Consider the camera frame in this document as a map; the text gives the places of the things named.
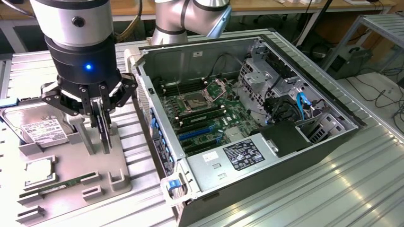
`aluminum work table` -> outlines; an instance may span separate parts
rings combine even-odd
[[[193,226],[404,226],[403,136],[278,33],[263,29],[227,33],[223,37],[254,34],[269,35],[369,126],[319,164]],[[130,45],[147,43],[118,45],[122,70],[123,51]],[[57,70],[49,52],[15,54],[3,68],[7,96],[38,96],[39,90],[29,89],[21,81],[30,87],[41,87],[55,79]],[[38,226],[177,226],[131,102],[114,113],[113,121],[119,125],[133,191]],[[7,199],[2,198],[0,225],[13,227],[19,226],[14,211],[19,206],[14,198],[7,198],[7,180],[13,174],[7,165],[13,153],[19,152],[18,140],[9,129],[0,130],[0,138],[5,140],[0,144],[0,198]]]

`motherboard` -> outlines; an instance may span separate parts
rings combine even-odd
[[[203,89],[187,93],[193,86],[179,87],[161,100],[189,156],[250,136],[261,126],[239,100],[237,83],[213,78]]]

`white sticker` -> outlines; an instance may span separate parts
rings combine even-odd
[[[209,161],[211,161],[217,158],[219,158],[219,155],[218,155],[217,151],[203,155],[203,159],[205,159],[206,162],[209,162]]]
[[[50,143],[67,138],[58,119],[22,125],[23,130],[38,144]]]
[[[203,51],[194,52],[194,57],[202,57]]]

